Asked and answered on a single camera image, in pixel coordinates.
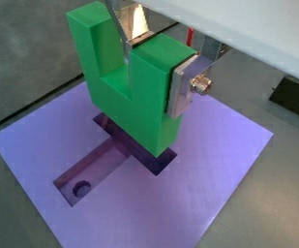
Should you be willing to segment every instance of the silver screw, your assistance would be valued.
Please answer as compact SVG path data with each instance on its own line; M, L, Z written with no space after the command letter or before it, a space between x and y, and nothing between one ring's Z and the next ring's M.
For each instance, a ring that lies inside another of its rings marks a hole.
M190 87L191 91L198 93L200 96L204 96L212 86L212 81L203 75L198 75L191 81L190 81Z

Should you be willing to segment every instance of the green upright tab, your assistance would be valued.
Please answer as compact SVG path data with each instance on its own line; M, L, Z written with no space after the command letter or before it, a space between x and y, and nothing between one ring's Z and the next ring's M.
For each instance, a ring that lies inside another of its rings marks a hole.
M171 72L195 51L160 34L131 50L128 68L106 6L95 2L67 19L94 104L158 157L182 120L164 112Z

